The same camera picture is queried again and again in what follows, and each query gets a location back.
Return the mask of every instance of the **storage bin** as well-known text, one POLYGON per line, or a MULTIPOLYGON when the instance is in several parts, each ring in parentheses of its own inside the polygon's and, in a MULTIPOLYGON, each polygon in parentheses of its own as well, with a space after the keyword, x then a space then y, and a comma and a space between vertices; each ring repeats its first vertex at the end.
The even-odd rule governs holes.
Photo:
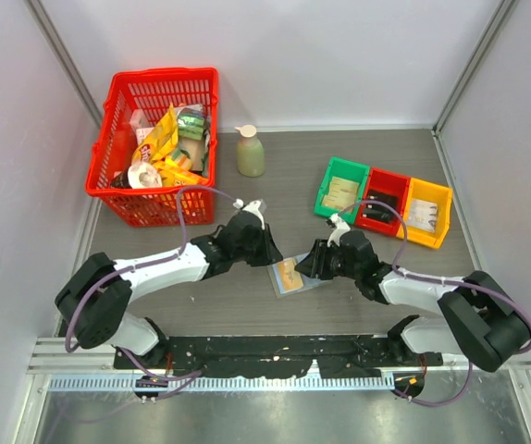
MULTIPOLYGON (((437 185, 436 183, 412 178, 410 180, 405 211, 403 212, 403 219, 406 222, 412 199, 421 199, 438 204, 438 218, 434 233, 424 231, 420 228, 408 227, 407 239, 430 248, 439 248, 451 226, 452 189, 437 185)), ((403 228, 399 228, 397 237, 403 239, 403 228)))
MULTIPOLYGON (((130 166, 136 137, 130 128, 134 110, 142 109, 152 125, 169 104, 202 104, 210 117, 208 184, 216 183, 216 120, 218 74, 213 68, 157 68, 116 74, 104 104, 99 139, 93 146, 85 189, 100 198, 133 227, 179 223, 175 196, 181 187, 146 190, 109 188, 117 172, 130 166)), ((181 198, 186 224, 214 222, 215 196, 210 191, 186 191, 181 198)))
MULTIPOLYGON (((321 204, 323 198, 329 193, 329 183, 332 178, 337 177, 358 182, 360 186, 358 187, 356 196, 359 197, 364 193, 369 169, 370 167, 368 165, 357 164, 349 160, 340 159, 339 157, 331 157, 327 171, 323 177, 323 182, 321 182, 321 186, 319 187, 317 200, 315 201, 315 214, 330 217, 338 212, 336 209, 327 208, 321 204)), ((354 208, 350 212, 342 215, 342 217, 349 224, 353 224, 357 213, 357 208, 354 208)))
MULTIPOLYGON (((392 196, 396 200, 395 205, 392 205, 393 208, 403 216, 409 187, 410 178, 402 176, 401 174, 395 174, 372 167, 370 168, 368 182, 366 183, 362 199, 369 199, 369 196, 371 193, 374 193, 374 191, 392 196)), ((373 206, 373 209, 383 208, 377 205, 376 207, 373 206)), ((397 234, 397 231, 401 226, 397 217, 393 216, 390 222, 386 223, 380 220, 375 220, 372 217, 366 217, 364 215, 365 210, 365 205, 362 205, 358 209, 358 214, 354 221, 356 227, 372 229, 384 234, 389 234, 390 236, 395 236, 397 234)))

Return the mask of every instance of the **white panel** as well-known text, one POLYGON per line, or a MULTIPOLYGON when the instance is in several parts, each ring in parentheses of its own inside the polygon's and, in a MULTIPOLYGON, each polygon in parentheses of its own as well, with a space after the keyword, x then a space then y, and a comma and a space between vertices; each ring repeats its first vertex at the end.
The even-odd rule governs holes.
POLYGON ((0 1, 0 443, 74 263, 94 133, 28 9, 0 1))
POLYGON ((438 118, 498 0, 44 0, 96 102, 121 70, 213 66, 220 126, 438 118))
POLYGON ((531 1, 512 13, 444 142, 482 264, 531 314, 531 1))

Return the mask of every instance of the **gray table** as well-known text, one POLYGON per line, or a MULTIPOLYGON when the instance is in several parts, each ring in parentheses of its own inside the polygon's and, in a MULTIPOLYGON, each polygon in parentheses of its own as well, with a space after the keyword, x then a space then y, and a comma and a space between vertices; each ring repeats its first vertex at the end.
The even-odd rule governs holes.
MULTIPOLYGON (((310 251, 315 238, 326 238, 325 219, 313 213, 315 197, 331 156, 446 184, 429 130, 279 132, 261 134, 265 174, 258 179, 236 169, 236 134, 219 137, 217 187, 246 202, 264 198, 265 219, 285 256, 310 251)), ((216 222, 226 223, 233 208, 217 200, 216 222)), ((191 236, 212 231, 190 227, 191 236)), ((368 231, 378 256, 390 262, 400 240, 368 231)), ((179 228, 130 228, 104 207, 92 253, 131 258, 159 253, 180 244, 179 228)), ((472 270, 459 219, 451 210, 451 230, 435 251, 410 244, 402 265, 411 270, 457 276, 472 270)), ((388 307, 365 300, 353 282, 332 284, 278 299, 264 268, 237 264, 226 275, 181 284, 135 302, 131 312, 151 317, 172 335, 282 335, 383 333, 411 307, 388 307)))

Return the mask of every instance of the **gray floor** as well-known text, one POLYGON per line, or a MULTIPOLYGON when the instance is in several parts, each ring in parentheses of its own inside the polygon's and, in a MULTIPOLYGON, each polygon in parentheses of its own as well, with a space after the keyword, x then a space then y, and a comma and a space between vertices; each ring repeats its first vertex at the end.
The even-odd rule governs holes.
MULTIPOLYGON (((427 376, 424 398, 444 400, 464 372, 427 376)), ((130 405, 129 393, 50 393, 38 444, 445 444, 526 443, 530 438, 508 372, 475 372, 467 395, 429 409, 389 392, 188 393, 130 405), (95 421, 80 424, 78 419, 95 421)))
MULTIPOLYGON (((258 179, 241 176, 235 165, 236 134, 219 137, 217 187, 243 200, 263 198, 265 219, 282 254, 308 252, 329 228, 313 213, 315 197, 331 156, 446 184, 429 130, 265 133, 267 167, 258 179)), ((233 208, 218 199, 216 222, 226 223, 233 208)), ((211 227, 191 227, 196 236, 211 227)), ((367 232, 380 258, 390 261, 400 240, 367 232)), ((91 253, 132 258, 178 247, 179 228, 130 228, 102 208, 91 253)), ((472 271, 458 217, 451 210, 451 230, 442 247, 431 250, 410 244, 402 265, 445 276, 472 271)), ((151 317, 167 334, 277 335, 357 334, 386 332, 409 307, 387 307, 360 296, 348 279, 337 278, 319 289, 277 299, 263 268, 237 264, 226 275, 181 284, 137 301, 131 311, 151 317)))

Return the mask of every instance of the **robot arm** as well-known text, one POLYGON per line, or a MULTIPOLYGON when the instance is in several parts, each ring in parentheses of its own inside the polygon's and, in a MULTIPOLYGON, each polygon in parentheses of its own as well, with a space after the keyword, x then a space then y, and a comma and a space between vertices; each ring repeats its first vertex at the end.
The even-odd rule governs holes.
POLYGON ((92 255, 56 297, 56 306, 69 322, 85 292, 99 279, 116 270, 131 269, 110 279, 85 304, 75 328, 83 349, 109 343, 136 354, 142 364, 153 366, 166 354, 167 341, 149 318, 126 313, 142 296, 181 282, 195 282, 226 273, 236 262, 250 266, 282 260, 262 201, 242 207, 226 226, 215 233, 192 239, 181 249, 151 256, 111 261, 105 253, 92 255))
POLYGON ((334 228, 328 240, 315 241, 312 251, 296 265, 296 271, 310 278, 354 280, 365 298, 384 304, 407 304, 440 315, 439 318, 409 316, 391 329, 402 353, 464 354, 479 368, 494 372, 530 339, 530 331, 507 304, 481 291, 446 282, 479 285, 508 295, 483 271, 467 277, 443 278, 443 283, 407 277, 400 268, 378 260, 370 240, 350 227, 338 215, 328 223, 334 228))

